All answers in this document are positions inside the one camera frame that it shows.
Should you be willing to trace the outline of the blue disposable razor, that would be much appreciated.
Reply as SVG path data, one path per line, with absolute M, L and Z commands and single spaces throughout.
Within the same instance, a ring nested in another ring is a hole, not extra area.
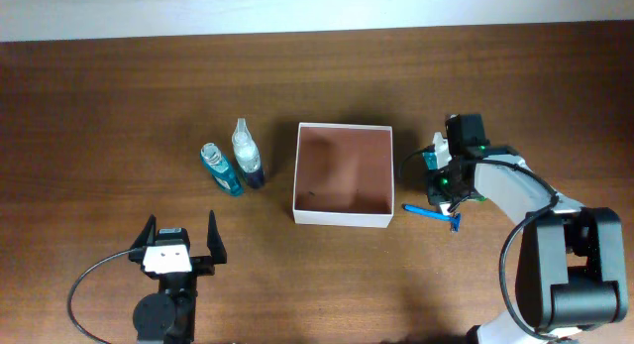
M 410 204 L 403 204 L 402 208 L 407 212 L 411 212 L 414 214 L 418 214 L 418 215 L 425 216 L 425 217 L 439 220 L 439 221 L 448 222 L 450 224 L 450 230 L 454 233 L 457 233 L 460 231 L 460 226 L 462 221 L 462 215 L 460 213 L 445 215 L 440 212 L 424 209 L 424 208 L 417 207 Z

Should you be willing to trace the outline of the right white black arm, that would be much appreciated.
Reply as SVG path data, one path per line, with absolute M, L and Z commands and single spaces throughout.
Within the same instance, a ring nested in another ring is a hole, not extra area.
M 505 309 L 472 327 L 469 343 L 570 343 L 574 335 L 622 321 L 628 285 L 622 223 L 550 186 L 519 153 L 495 146 L 478 114 L 445 122 L 423 152 L 428 199 L 451 213 L 484 198 L 514 227 L 498 260 Z

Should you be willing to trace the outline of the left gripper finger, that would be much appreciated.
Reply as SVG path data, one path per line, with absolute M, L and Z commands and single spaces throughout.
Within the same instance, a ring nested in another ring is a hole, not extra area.
M 143 249 L 147 248 L 148 246 L 152 246 L 155 242 L 155 235 L 157 233 L 156 225 L 157 219 L 153 214 L 151 214 L 146 225 L 144 226 L 143 230 L 138 235 L 136 240 L 133 242 L 130 249 Z
M 214 264 L 227 263 L 227 251 L 220 236 L 216 216 L 213 210 L 209 212 L 206 244 Z

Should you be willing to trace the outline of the teal toothpaste tube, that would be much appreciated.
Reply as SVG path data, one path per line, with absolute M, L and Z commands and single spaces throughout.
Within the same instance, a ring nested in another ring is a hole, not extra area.
M 434 152 L 425 151 L 422 153 L 422 156 L 428 171 L 433 172 L 438 168 L 437 157 Z

